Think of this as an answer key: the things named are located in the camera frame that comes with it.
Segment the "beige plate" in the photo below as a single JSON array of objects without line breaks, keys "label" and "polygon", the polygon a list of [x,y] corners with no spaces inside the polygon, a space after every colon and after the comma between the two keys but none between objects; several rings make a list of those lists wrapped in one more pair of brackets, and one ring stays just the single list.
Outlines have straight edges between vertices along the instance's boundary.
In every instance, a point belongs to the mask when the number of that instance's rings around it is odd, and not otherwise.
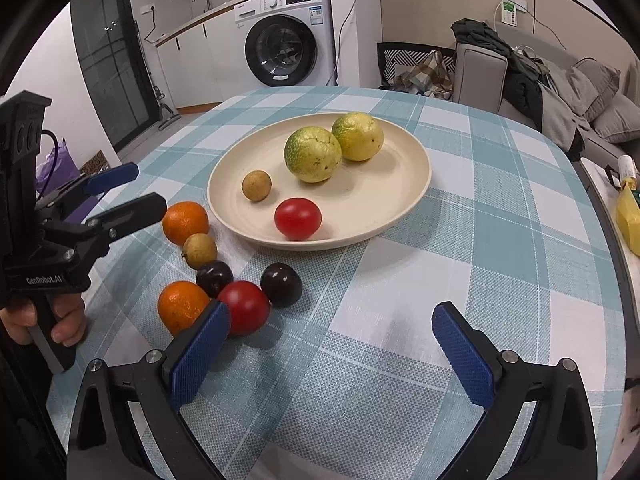
[{"label": "beige plate", "polygon": [[[271,124],[235,144],[216,164],[207,186],[213,214],[242,238],[289,251],[320,251],[371,238],[399,221],[422,198],[431,180],[429,156],[420,141],[400,126],[377,119],[385,133],[380,152],[366,162],[343,160],[329,180],[306,184],[284,163],[284,145],[303,126],[331,130],[342,114],[295,117]],[[253,170],[271,177],[271,193],[249,202],[242,180]],[[288,241],[273,223],[280,202],[301,196],[315,202],[322,225],[309,240]]]}]

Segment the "bolt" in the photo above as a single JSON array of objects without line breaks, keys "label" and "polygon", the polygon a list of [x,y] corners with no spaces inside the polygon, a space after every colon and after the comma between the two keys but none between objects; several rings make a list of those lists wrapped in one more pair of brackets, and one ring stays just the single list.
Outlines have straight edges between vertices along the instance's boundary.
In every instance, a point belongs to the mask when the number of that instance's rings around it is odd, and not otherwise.
[{"label": "bolt", "polygon": [[568,357],[562,359],[562,368],[564,368],[565,370],[573,372],[577,367],[578,366],[575,364],[575,361],[573,359],[569,359]]},{"label": "bolt", "polygon": [[514,352],[513,350],[505,350],[502,352],[502,358],[511,364],[517,363],[518,362],[518,354],[516,354],[516,352]]},{"label": "bolt", "polygon": [[95,372],[96,370],[99,370],[101,366],[102,366],[102,359],[94,359],[89,363],[89,371]]},{"label": "bolt", "polygon": [[150,350],[145,355],[147,363],[157,363],[162,358],[162,352],[160,350]]}]

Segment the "hand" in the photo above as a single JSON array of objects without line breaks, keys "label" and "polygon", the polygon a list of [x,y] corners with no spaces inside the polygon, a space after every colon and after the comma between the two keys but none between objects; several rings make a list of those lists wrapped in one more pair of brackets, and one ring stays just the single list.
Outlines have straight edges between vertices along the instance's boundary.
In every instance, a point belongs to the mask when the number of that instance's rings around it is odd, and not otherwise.
[{"label": "hand", "polygon": [[[80,294],[60,294],[51,303],[53,313],[60,321],[51,330],[51,338],[64,346],[75,345],[86,329],[84,300]],[[12,298],[8,307],[0,310],[0,319],[9,337],[20,345],[33,342],[27,327],[38,322],[36,308],[26,298]]]}]

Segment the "checkered tablecloth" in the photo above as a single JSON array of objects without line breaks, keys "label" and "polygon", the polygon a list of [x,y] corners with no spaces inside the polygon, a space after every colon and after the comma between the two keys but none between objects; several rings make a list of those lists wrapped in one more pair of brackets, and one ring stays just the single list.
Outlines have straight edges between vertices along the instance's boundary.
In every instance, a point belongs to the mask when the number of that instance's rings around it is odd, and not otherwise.
[{"label": "checkered tablecloth", "polygon": [[[264,89],[229,99],[151,153],[105,209],[151,191],[206,204],[210,172],[236,140],[283,119],[361,110],[427,147],[431,186],[396,226],[368,242],[317,253],[252,246],[211,216],[220,256],[257,282],[283,261],[302,299],[225,343],[182,414],[229,479],[434,479],[482,409],[469,403],[431,331],[452,301],[498,349],[580,367],[607,465],[625,379],[618,284],[604,235],[566,157],[539,133],[491,113],[394,92]],[[86,364],[138,361],[171,336],[156,312],[162,288],[194,272],[155,225],[113,244],[85,294],[92,324],[76,366],[54,379],[48,409],[63,444]],[[170,478],[139,408],[134,418]],[[526,406],[493,478],[506,473],[530,418]]]}]

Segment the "small round fruit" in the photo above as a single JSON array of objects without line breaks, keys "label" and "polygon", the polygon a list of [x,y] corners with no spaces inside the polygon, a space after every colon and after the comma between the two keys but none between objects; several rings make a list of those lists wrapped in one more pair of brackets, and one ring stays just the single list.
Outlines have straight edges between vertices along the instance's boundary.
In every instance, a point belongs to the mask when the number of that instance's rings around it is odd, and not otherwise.
[{"label": "small round fruit", "polygon": [[306,198],[288,198],[281,202],[273,221],[289,240],[300,242],[318,231],[322,213],[316,204]]},{"label": "small round fruit", "polygon": [[362,112],[350,112],[338,118],[331,133],[340,142],[342,156],[357,162],[369,160],[385,142],[380,124]]},{"label": "small round fruit", "polygon": [[264,325],[269,317],[269,300],[251,282],[229,283],[218,294],[218,301],[226,304],[231,313],[229,335],[249,335]]},{"label": "small round fruit", "polygon": [[171,335],[190,327],[211,300],[195,283],[167,285],[158,297],[158,315]]},{"label": "small round fruit", "polygon": [[178,202],[166,210],[162,230],[170,242],[183,245],[191,235],[209,232],[209,218],[200,204]]},{"label": "small round fruit", "polygon": [[302,280],[287,264],[275,263],[264,269],[260,288],[273,306],[291,306],[302,296]]},{"label": "small round fruit", "polygon": [[234,280],[231,269],[225,262],[216,260],[205,264],[196,274],[196,283],[214,300],[220,291]]},{"label": "small round fruit", "polygon": [[284,146],[284,162],[303,182],[322,182],[340,164],[340,144],[329,130],[306,126],[293,132]]},{"label": "small round fruit", "polygon": [[182,246],[182,257],[191,269],[198,270],[218,257],[218,248],[209,235],[196,233]]},{"label": "small round fruit", "polygon": [[242,193],[251,202],[260,202],[271,192],[271,177],[261,170],[252,171],[242,181]]}]

